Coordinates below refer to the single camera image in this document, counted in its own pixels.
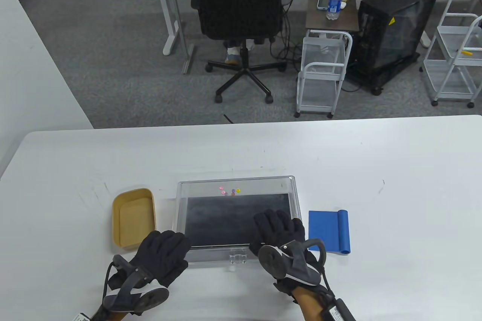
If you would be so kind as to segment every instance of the forearm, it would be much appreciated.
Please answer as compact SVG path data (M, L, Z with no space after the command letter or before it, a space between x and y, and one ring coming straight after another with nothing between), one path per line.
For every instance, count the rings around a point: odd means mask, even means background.
M295 288L292 293L296 302L298 302L301 307L305 321L323 321L323 307L320 304L318 295L303 287Z

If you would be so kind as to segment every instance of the sneaker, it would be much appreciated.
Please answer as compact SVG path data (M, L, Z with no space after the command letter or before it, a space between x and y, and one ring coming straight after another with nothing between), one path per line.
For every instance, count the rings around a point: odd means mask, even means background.
M229 65L241 66L241 55L227 54L224 63Z
M226 60L224 63L229 65L241 66L241 55L239 54L239 47L227 48Z

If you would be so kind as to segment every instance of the blue cloth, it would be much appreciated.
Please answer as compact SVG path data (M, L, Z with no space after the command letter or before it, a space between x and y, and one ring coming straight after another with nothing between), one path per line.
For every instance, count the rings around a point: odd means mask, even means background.
M308 216L308 238L319 238L325 244L327 252L349 254L350 232L348 228L348 212L310 211Z

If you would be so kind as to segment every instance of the white label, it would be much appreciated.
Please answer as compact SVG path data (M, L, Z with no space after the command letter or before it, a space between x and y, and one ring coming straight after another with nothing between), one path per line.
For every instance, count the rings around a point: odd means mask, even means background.
M90 319L84 314L78 314L72 321L90 321Z
M336 308L336 306L333 306L330 309L330 314L333 317L334 321L345 321L341 316L340 311L338 311L338 309Z

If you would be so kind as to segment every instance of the water bottle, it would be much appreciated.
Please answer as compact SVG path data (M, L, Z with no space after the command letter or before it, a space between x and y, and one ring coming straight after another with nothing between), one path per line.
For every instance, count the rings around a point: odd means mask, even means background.
M341 0L330 0L328 9L326 11L326 18L328 20L336 20L340 15Z

